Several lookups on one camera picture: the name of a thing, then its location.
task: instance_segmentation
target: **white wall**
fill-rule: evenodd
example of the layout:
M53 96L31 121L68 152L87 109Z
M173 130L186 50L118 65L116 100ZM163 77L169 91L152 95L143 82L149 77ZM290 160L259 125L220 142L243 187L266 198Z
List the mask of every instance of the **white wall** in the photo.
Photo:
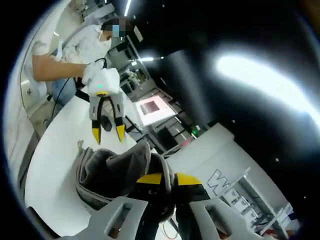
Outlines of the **white wall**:
M51 13L55 14L58 11L58 5L53 8ZM21 94L21 71L24 64L24 58L31 51L29 48L36 39L35 35L39 35L44 31L42 23L48 17L48 13L43 15L37 25L34 26L29 36L27 36L22 50L17 58L14 69L9 77L8 89L5 98L4 107L4 145L6 156L9 162L9 168L12 172L14 184L18 179L19 170L26 153L28 144L34 133L34 128L27 117L27 112L24 108Z
M50 53L56 50L59 40L63 42L73 34L78 27L83 23L81 17L73 11L72 8L66 7L61 14L60 20L55 28L55 33L50 45Z
M115 11L115 7L112 5L112 3L109 3L108 5L105 5L101 8L98 8L94 12L90 13L87 17L85 17L85 21L89 21L90 19L99 19L103 18L104 16L111 14Z
M226 180L232 183L250 167L248 178L260 190L267 202L278 209L288 203L265 171L233 141L234 136L222 125L216 124L197 140L168 158L175 172L197 177L211 198L222 190ZM213 174L220 175L216 187L208 184Z

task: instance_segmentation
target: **screen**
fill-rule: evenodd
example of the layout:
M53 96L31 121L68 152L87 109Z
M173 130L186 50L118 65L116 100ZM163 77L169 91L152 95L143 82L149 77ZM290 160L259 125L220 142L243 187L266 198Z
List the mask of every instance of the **screen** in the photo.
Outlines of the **screen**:
M154 101L149 101L144 104L141 104L140 108L144 115L151 114L160 109Z

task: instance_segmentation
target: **black ceiling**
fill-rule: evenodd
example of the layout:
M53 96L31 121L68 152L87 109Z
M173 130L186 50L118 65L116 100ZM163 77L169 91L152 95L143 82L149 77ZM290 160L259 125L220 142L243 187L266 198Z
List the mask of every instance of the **black ceiling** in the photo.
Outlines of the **black ceiling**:
M113 2L119 15L126 2ZM303 216L313 212L316 199L319 129L308 114L224 81L212 63L223 51L241 51L271 63L294 79L320 113L319 60L292 3L132 0L128 17L135 16L144 38L139 42L130 34L140 55L165 57L145 64L155 81L161 85L164 79L167 86L162 87L196 123L220 122L228 128Z

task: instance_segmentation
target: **black strap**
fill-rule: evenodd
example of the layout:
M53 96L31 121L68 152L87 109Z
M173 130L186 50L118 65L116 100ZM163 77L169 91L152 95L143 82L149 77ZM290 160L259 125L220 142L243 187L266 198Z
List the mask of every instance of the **black strap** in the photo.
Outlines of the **black strap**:
M81 91L81 90L77 90L77 91L75 92L75 95L76 95L78 98L80 98L80 99L82 99L82 100L85 100L85 101L88 102L88 103L90 102L89 95L88 95L87 93Z

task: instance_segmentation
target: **person's arm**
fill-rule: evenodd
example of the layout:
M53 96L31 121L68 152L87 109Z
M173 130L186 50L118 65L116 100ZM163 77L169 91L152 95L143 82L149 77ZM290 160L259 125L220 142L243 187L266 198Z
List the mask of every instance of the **person's arm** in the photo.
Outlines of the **person's arm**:
M82 77L87 64L58 62L48 54L32 55L33 77L38 82Z
M63 49L63 56L65 60L69 63L81 63L81 60L78 57L78 52L76 50L77 46L85 38L90 37L94 34L95 25L86 26L80 32L73 36L73 38L67 43Z

